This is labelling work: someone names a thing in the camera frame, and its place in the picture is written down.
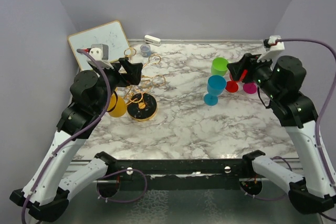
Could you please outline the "green wine glass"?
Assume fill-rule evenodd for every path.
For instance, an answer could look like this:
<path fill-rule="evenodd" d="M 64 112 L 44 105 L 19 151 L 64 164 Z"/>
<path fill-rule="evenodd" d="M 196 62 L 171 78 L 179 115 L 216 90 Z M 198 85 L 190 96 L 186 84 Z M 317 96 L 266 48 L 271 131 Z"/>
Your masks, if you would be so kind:
<path fill-rule="evenodd" d="M 212 61 L 211 74 L 224 76 L 227 72 L 228 60 L 225 58 L 217 57 Z"/>

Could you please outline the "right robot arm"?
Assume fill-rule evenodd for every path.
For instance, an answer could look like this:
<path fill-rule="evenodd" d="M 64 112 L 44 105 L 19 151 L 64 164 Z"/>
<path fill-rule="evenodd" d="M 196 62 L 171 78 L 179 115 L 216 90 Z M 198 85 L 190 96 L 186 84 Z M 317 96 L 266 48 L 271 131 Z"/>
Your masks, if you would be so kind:
<path fill-rule="evenodd" d="M 259 57 L 245 54 L 227 68 L 235 81 L 255 83 L 270 99 L 267 108 L 294 143 L 303 175 L 275 163 L 262 151 L 245 154 L 241 171 L 246 177 L 261 175 L 276 184 L 298 212 L 322 214 L 335 206 L 335 188 L 324 167 L 330 160 L 322 137 L 315 132 L 317 111 L 311 99 L 300 92 L 306 70 L 293 56 L 281 56 L 274 67 L 271 60 L 259 61 Z"/>

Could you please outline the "orange wine glass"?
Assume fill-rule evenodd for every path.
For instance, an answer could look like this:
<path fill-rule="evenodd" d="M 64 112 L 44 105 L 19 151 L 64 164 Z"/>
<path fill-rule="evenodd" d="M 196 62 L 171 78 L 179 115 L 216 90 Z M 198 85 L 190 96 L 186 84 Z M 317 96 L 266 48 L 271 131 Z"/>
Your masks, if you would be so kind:
<path fill-rule="evenodd" d="M 110 99 L 107 113 L 114 118 L 122 117 L 127 111 L 127 106 L 122 97 L 116 92 L 113 93 Z"/>

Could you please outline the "pink wine glass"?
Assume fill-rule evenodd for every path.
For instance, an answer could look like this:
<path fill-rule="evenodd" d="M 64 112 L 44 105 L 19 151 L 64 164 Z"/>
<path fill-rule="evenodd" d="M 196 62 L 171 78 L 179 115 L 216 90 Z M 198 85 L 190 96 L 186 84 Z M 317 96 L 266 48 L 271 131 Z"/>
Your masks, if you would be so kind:
<path fill-rule="evenodd" d="M 257 92 L 257 86 L 254 83 L 244 83 L 243 90 L 248 94 L 255 94 Z"/>

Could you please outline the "blue wine glass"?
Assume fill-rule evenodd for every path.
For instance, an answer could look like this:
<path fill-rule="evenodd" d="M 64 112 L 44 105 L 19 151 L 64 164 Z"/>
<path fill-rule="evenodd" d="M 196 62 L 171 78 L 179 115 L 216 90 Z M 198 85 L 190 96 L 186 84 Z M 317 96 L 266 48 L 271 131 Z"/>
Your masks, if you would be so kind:
<path fill-rule="evenodd" d="M 226 88 L 226 80 L 219 75 L 212 75 L 207 81 L 207 93 L 204 96 L 206 105 L 214 106 L 218 103 L 218 96 L 221 95 Z"/>

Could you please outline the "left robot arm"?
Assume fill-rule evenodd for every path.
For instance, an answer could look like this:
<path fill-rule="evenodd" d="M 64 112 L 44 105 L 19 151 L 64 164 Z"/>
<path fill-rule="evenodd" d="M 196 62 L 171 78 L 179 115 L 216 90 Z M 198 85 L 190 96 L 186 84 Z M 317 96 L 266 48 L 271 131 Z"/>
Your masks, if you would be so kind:
<path fill-rule="evenodd" d="M 22 189 L 13 191 L 10 200 L 22 208 L 22 223 L 26 215 L 38 222 L 54 222 L 67 209 L 74 196 L 94 180 L 110 179 L 116 166 L 100 158 L 68 178 L 64 174 L 94 128 L 106 113 L 117 87 L 138 85 L 142 63 L 130 63 L 127 58 L 102 67 L 102 62 L 90 63 L 74 78 L 70 87 L 71 103 L 64 109 L 57 124 L 54 139 L 37 172 Z"/>

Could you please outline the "red wine glass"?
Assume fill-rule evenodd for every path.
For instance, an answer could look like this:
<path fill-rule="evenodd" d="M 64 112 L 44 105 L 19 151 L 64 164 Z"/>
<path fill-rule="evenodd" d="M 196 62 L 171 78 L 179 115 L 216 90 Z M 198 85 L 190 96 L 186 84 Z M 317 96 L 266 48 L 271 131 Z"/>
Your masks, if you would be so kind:
<path fill-rule="evenodd" d="M 235 81 L 232 74 L 229 74 L 229 80 L 227 81 L 225 90 L 230 93 L 236 93 L 239 90 L 239 81 Z"/>

